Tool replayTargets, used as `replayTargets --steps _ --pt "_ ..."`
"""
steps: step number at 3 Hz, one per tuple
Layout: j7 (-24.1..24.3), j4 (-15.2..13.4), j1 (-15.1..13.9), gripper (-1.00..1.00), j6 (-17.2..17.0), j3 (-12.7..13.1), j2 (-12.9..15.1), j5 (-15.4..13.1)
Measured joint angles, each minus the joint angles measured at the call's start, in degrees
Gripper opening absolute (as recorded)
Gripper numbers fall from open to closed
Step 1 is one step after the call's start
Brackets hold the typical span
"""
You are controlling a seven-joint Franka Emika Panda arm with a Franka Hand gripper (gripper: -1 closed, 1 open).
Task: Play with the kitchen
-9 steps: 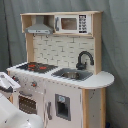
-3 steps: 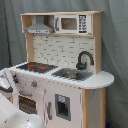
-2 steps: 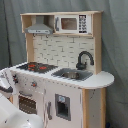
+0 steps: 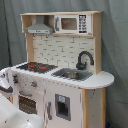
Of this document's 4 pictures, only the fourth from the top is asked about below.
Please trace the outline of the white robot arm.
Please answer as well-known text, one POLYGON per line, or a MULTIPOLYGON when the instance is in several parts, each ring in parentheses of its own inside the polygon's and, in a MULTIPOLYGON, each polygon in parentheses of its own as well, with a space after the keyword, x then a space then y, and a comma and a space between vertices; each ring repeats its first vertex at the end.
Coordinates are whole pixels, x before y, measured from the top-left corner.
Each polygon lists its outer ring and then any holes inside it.
POLYGON ((0 70, 0 128, 43 128, 43 120, 16 108, 8 98, 13 93, 11 68, 0 70))

